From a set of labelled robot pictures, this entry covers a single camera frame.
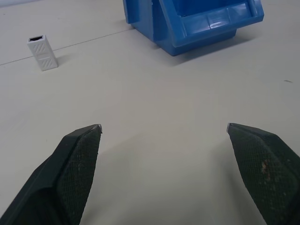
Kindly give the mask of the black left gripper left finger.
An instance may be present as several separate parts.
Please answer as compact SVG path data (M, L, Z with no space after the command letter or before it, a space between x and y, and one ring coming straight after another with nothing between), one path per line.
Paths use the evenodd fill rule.
M102 126L64 136L6 209L2 225L78 225L93 183Z

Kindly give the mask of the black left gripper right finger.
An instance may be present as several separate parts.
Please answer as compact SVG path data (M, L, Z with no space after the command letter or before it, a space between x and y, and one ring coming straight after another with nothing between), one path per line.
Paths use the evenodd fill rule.
M268 225L300 223L300 157L276 134L229 123L239 171Z

